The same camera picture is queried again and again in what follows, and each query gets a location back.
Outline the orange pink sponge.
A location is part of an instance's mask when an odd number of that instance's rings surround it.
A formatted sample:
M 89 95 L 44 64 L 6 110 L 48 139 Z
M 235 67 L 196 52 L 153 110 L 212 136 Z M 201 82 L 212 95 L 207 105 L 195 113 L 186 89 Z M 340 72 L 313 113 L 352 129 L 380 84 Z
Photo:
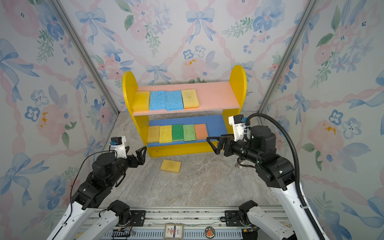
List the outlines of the orange pink sponge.
M 194 125 L 195 127 L 195 135 L 196 135 L 196 140 L 199 141 L 199 140 L 206 140 L 206 138 L 208 137 L 208 131 L 207 131 L 207 127 L 206 127 L 206 124 L 196 124 Z

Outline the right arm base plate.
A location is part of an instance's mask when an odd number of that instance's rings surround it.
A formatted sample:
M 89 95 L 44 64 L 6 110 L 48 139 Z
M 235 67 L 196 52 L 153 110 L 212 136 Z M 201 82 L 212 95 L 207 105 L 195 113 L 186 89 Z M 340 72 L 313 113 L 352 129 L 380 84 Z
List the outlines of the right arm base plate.
M 224 211 L 224 214 L 222 222 L 224 222 L 227 227 L 245 227 L 250 225 L 246 214 L 241 210 L 226 210 Z

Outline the aluminium rail base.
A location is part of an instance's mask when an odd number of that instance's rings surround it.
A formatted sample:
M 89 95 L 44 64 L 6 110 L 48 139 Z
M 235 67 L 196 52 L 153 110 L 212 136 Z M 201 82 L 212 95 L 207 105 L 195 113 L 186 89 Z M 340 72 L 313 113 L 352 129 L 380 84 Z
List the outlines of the aluminium rail base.
M 256 226 L 268 234 L 274 240 L 290 239 L 295 236 L 298 240 L 320 240 L 324 238 L 323 233 L 317 232 L 317 220 L 311 221 L 309 217 L 312 215 L 312 210 L 309 206 L 300 204 L 297 200 L 289 197 L 287 200 L 282 201 L 282 207 L 292 225 L 291 228 L 283 225 L 281 222 L 275 220 L 268 215 L 260 206 L 253 201 L 248 201 L 241 206 L 239 210 L 243 211 L 250 225 Z M 221 207 L 210 207 L 205 209 L 190 208 L 190 209 L 148 209 L 146 210 L 146 218 L 144 226 L 154 226 L 165 224 L 182 224 L 187 227 L 206 228 L 208 226 L 214 227 L 222 222 L 224 213 Z

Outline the round dark badge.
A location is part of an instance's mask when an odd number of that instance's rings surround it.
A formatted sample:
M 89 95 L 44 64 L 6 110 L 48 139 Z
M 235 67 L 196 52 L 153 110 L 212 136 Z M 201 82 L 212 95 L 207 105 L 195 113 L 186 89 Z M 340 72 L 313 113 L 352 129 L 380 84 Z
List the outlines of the round dark badge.
M 216 235 L 216 231 L 213 227 L 208 226 L 205 228 L 204 234 L 207 239 L 213 239 Z

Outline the light green sponge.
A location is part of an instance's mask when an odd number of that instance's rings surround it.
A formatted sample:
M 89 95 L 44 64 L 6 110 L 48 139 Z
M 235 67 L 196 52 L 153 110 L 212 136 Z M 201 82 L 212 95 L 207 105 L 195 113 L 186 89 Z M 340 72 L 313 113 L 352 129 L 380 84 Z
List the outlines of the light green sponge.
M 196 141 L 195 125 L 183 125 L 184 141 L 192 142 Z

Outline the square printed card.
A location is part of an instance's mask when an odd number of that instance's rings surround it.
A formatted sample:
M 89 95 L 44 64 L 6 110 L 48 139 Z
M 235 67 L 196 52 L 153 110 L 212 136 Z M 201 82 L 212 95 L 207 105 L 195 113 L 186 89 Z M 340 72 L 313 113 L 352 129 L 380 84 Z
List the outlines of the square printed card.
M 184 225 L 182 224 L 165 224 L 164 239 L 166 240 L 182 240 L 184 236 Z

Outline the dark green sponge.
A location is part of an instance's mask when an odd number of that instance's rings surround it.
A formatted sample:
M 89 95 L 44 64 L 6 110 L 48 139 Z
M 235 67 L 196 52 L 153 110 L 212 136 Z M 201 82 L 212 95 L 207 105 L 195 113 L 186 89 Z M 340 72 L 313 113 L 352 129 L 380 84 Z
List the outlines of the dark green sponge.
M 173 142 L 184 141 L 183 124 L 172 125 L 172 140 Z

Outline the pale yellow sponge orange back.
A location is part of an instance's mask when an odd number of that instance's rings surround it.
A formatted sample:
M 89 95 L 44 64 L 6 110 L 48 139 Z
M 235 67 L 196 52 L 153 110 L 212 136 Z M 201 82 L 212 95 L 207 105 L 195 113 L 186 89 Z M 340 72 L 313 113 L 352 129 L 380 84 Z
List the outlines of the pale yellow sponge orange back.
M 182 90 L 184 109 L 198 108 L 200 106 L 195 89 Z

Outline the yellow shelf pink blue boards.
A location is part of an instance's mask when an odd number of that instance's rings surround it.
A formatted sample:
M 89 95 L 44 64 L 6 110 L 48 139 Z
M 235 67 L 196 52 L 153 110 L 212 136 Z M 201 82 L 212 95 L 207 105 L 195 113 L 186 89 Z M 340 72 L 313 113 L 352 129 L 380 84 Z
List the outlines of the yellow shelf pink blue boards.
M 246 99 L 244 67 L 232 68 L 227 82 L 139 87 L 132 72 L 123 76 L 127 109 L 150 157 L 212 151 L 206 137 L 234 133 L 232 116 Z

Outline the blue sponge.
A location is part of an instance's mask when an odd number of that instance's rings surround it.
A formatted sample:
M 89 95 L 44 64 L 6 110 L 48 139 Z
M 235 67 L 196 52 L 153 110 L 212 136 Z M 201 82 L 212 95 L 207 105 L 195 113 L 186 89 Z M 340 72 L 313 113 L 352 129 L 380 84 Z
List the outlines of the blue sponge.
M 150 93 L 150 111 L 165 110 L 166 91 L 153 91 Z
M 166 110 L 179 111 L 184 109 L 182 91 L 166 92 Z

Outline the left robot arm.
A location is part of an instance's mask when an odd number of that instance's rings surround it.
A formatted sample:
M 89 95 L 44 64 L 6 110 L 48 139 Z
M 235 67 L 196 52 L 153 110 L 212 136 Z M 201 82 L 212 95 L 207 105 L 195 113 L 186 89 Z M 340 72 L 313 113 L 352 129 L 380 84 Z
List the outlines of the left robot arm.
M 69 206 L 48 239 L 73 240 L 89 216 L 114 188 L 121 185 L 126 178 L 127 170 L 145 163 L 146 153 L 146 146 L 136 150 L 134 155 L 126 157 L 120 156 L 117 150 L 99 151 L 97 160 L 92 164 L 92 172 L 76 191 L 70 191 Z M 104 215 L 82 235 L 82 238 L 100 239 L 116 225 L 127 224 L 129 219 L 129 206 L 116 200 L 107 207 Z

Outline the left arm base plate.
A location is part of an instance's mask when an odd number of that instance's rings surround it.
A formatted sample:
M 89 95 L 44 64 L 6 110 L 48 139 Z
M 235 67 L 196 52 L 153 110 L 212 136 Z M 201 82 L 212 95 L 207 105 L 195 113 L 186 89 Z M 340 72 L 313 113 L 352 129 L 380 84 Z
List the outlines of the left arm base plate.
M 122 213 L 118 214 L 119 221 L 118 227 L 143 227 L 145 218 L 146 218 L 145 210 L 134 210 L 128 211 L 125 210 Z

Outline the bright yellow sponge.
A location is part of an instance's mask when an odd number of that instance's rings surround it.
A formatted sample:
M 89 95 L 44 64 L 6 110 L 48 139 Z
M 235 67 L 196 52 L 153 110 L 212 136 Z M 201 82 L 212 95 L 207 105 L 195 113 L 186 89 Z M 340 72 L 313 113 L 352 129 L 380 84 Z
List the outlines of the bright yellow sponge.
M 173 134 L 172 134 L 172 125 L 169 126 L 160 126 L 159 128 L 159 143 L 172 143 L 173 142 Z

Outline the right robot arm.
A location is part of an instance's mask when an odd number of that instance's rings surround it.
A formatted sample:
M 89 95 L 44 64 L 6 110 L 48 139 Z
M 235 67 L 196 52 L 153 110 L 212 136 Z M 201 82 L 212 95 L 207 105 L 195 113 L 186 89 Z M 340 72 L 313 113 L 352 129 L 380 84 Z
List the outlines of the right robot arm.
M 267 126 L 252 127 L 249 140 L 241 140 L 236 135 L 215 137 L 216 145 L 212 140 L 212 137 L 207 138 L 215 154 L 223 151 L 226 157 L 235 155 L 239 161 L 251 162 L 250 167 L 280 201 L 292 228 L 270 217 L 254 201 L 239 206 L 239 219 L 243 225 L 256 226 L 273 240 L 328 239 L 302 194 L 298 167 L 276 153 L 276 135 Z

